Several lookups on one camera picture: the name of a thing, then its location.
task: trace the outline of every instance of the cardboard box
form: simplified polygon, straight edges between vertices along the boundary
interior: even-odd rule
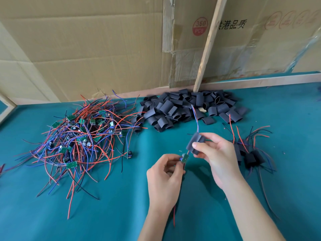
[[[168,85],[163,0],[1,0],[0,19],[60,101]]]
[[[208,7],[210,4],[204,4],[206,1],[209,0],[200,1],[203,12],[198,9],[197,15],[206,17],[209,27],[214,10]],[[171,87],[191,85],[197,75],[208,28],[196,36],[195,23],[187,17],[194,12],[194,7],[175,0]],[[304,63],[309,68],[300,62],[305,56],[317,56],[317,52],[311,55],[310,50],[318,43],[320,26],[321,0],[227,0],[203,82],[293,69],[296,72],[320,70],[321,64],[316,59],[314,66]]]

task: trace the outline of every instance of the right hand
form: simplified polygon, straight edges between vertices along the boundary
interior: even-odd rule
[[[229,180],[242,179],[233,144],[215,133],[200,133],[200,135],[211,141],[194,142],[193,148],[199,151],[194,157],[203,158],[210,164],[216,184],[224,190]]]

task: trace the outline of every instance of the wooden stick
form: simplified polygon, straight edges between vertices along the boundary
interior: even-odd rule
[[[211,23],[211,27],[210,27],[210,31],[208,32],[205,48],[203,51],[203,56],[201,59],[200,66],[198,68],[198,73],[197,73],[196,81],[195,81],[194,88],[193,88],[194,92],[198,92],[200,85],[202,83],[206,64],[207,64],[208,58],[210,56],[210,53],[211,53],[211,50],[212,50],[212,47],[214,44],[217,30],[220,26],[220,21],[221,21],[222,15],[223,15],[226,1],[227,0],[217,0],[212,23]]]
[[[0,114],[0,123],[12,112],[12,110],[17,106],[9,98],[0,93],[0,101],[2,101],[7,108]]]

